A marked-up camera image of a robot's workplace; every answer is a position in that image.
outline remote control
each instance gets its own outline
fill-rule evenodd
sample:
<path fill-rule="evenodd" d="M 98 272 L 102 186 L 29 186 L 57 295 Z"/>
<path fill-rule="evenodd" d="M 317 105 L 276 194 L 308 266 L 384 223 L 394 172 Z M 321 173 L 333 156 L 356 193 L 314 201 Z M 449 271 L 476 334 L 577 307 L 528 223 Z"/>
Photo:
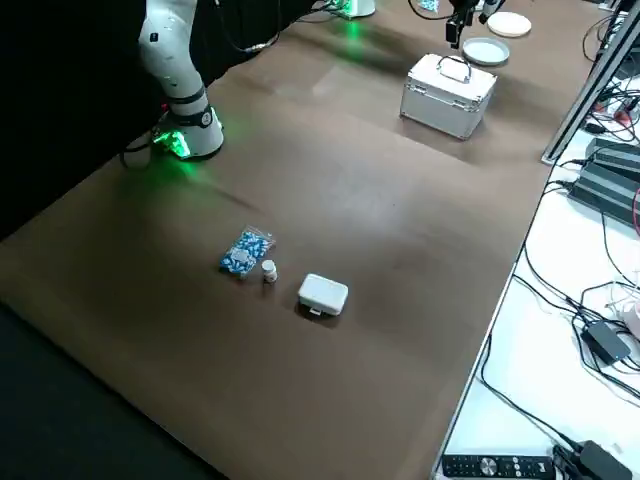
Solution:
<path fill-rule="evenodd" d="M 556 469 L 550 457 L 523 455 L 443 455 L 442 473 L 449 478 L 556 478 Z"/>

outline white desk surface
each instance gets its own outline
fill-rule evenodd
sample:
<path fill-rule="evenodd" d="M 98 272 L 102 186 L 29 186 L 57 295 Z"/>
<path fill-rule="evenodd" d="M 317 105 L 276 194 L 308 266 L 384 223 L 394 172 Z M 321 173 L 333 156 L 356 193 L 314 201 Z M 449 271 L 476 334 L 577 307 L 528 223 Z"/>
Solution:
<path fill-rule="evenodd" d="M 591 138 L 578 132 L 558 164 L 584 158 Z M 552 172 L 552 179 L 576 176 L 558 167 Z M 636 233 L 607 218 L 607 240 L 618 267 L 635 281 L 640 269 Z M 542 278 L 575 299 L 585 288 L 616 277 L 604 250 L 600 214 L 562 192 L 543 197 L 526 245 Z M 524 258 L 517 259 L 515 273 L 554 303 L 562 304 L 536 281 Z M 605 308 L 609 295 L 608 288 L 590 292 L 585 304 L 613 318 Z M 600 444 L 635 472 L 634 479 L 640 478 L 640 401 L 633 406 L 632 397 L 581 366 L 569 318 L 510 277 L 493 326 L 487 381 L 574 440 Z M 640 359 L 637 348 L 632 355 Z M 640 389 L 640 374 L 605 371 Z M 477 379 L 479 373 L 479 369 L 474 372 L 444 453 L 549 455 L 553 446 L 550 437 L 487 390 Z"/>

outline white plate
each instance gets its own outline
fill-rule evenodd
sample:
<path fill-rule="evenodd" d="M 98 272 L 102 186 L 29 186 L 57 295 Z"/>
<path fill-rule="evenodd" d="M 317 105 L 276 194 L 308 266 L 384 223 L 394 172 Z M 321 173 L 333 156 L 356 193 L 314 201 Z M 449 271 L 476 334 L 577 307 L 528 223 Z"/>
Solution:
<path fill-rule="evenodd" d="M 469 61 L 488 67 L 509 58 L 509 47 L 496 38 L 470 38 L 462 45 L 462 52 Z"/>
<path fill-rule="evenodd" d="M 531 22 L 518 13 L 497 12 L 489 17 L 487 26 L 496 35 L 507 38 L 522 37 L 531 31 Z"/>

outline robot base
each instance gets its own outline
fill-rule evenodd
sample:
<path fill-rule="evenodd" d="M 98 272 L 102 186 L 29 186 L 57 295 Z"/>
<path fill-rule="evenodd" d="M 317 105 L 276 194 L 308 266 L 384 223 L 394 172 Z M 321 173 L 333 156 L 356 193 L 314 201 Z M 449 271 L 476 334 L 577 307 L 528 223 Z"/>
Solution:
<path fill-rule="evenodd" d="M 368 17 L 373 15 L 375 11 L 375 0 L 348 0 L 347 5 L 338 12 L 338 15 L 351 20 L 358 17 Z"/>
<path fill-rule="evenodd" d="M 172 152 L 181 161 L 199 162 L 212 158 L 222 148 L 222 124 L 213 109 L 206 126 L 178 125 L 166 113 L 152 131 L 152 142 Z"/>

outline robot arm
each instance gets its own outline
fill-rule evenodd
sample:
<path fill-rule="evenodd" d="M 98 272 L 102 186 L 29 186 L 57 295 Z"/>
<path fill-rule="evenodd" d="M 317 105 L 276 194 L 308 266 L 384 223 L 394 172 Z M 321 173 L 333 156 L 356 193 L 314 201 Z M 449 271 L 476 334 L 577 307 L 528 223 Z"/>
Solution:
<path fill-rule="evenodd" d="M 169 110 L 152 133 L 181 159 L 206 159 L 224 141 L 202 77 L 189 53 L 197 0 L 147 0 L 138 37 L 145 69 L 162 86 Z"/>
<path fill-rule="evenodd" d="M 473 23 L 473 13 L 480 0 L 449 0 L 449 2 L 453 5 L 453 14 L 447 21 L 446 38 L 451 48 L 457 50 L 460 48 L 462 30 Z M 491 15 L 502 8 L 504 2 L 505 0 L 484 0 L 480 23 L 486 23 Z"/>

